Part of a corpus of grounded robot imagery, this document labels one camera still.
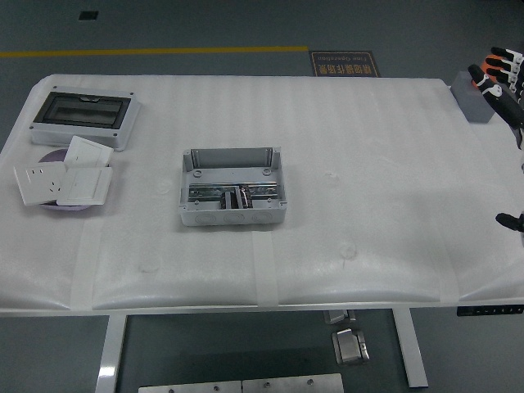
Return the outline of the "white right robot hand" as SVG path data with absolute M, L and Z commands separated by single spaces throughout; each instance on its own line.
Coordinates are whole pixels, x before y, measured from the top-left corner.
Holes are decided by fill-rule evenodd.
M 523 54 L 492 47 L 485 68 L 470 65 L 468 73 L 488 105 L 512 130 L 523 151 Z

